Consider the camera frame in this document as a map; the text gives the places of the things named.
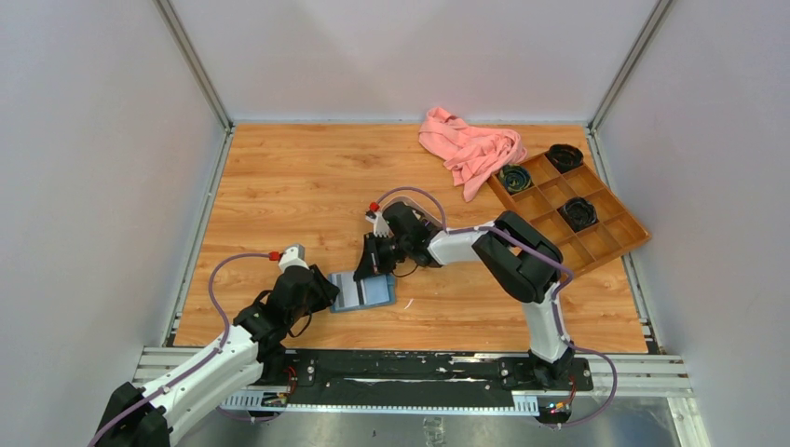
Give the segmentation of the teal leather card holder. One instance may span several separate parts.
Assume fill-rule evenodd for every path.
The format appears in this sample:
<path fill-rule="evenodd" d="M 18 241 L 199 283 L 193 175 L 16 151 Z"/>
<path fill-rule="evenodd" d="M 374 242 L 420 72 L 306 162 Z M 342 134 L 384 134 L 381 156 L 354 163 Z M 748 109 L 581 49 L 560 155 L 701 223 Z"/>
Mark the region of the teal leather card holder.
<path fill-rule="evenodd" d="M 333 313 L 365 310 L 396 303 L 393 275 L 379 275 L 355 281 L 351 271 L 332 273 L 330 282 L 339 289 L 334 304 L 330 307 Z"/>

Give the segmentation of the beige oval tray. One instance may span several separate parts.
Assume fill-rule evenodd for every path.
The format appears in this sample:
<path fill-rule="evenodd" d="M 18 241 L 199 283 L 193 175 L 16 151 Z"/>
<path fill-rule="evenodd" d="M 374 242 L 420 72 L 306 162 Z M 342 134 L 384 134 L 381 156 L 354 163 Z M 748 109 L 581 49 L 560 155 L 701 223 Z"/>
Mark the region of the beige oval tray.
<path fill-rule="evenodd" d="M 402 203 L 423 214 L 429 213 L 429 209 L 425 208 L 420 202 L 413 199 L 412 197 L 404 196 L 404 195 L 390 196 L 386 198 L 384 201 L 381 202 L 381 209 L 386 210 L 387 208 L 390 208 L 395 203 Z"/>

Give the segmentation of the white striped card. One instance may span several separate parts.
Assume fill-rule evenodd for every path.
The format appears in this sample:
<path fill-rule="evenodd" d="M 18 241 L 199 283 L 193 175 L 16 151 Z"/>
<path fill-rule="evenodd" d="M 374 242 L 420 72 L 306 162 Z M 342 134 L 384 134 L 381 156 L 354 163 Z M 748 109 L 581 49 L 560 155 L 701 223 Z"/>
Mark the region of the white striped card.
<path fill-rule="evenodd" d="M 363 308 L 367 305 L 364 281 L 354 281 L 352 272 L 341 272 L 332 275 L 332 283 L 339 293 L 334 302 L 334 312 L 347 312 Z"/>

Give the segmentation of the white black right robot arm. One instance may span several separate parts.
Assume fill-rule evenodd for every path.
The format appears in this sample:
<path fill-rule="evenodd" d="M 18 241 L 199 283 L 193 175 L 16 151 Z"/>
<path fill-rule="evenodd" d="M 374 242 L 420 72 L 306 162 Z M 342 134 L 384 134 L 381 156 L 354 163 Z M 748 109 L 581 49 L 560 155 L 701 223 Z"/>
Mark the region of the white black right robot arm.
<path fill-rule="evenodd" d="M 574 358 L 559 305 L 559 291 L 570 270 L 561 251 L 513 211 L 469 228 L 450 229 L 408 201 L 372 205 L 366 218 L 372 232 L 363 238 L 355 281 L 394 272 L 412 260 L 418 267 L 480 262 L 511 298 L 521 303 L 529 330 L 528 358 L 522 366 L 504 366 L 508 385 L 531 381 L 552 389 L 570 380 Z"/>

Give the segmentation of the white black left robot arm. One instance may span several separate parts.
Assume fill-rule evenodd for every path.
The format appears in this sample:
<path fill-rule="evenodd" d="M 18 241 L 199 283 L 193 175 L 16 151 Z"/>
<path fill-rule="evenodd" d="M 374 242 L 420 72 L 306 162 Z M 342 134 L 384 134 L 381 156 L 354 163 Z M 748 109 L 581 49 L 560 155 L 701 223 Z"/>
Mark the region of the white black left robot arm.
<path fill-rule="evenodd" d="M 175 446 L 226 398 L 285 373 L 283 340 L 301 318 L 331 307 L 340 290 L 316 265 L 284 268 L 210 345 L 143 386 L 111 395 L 91 446 Z"/>

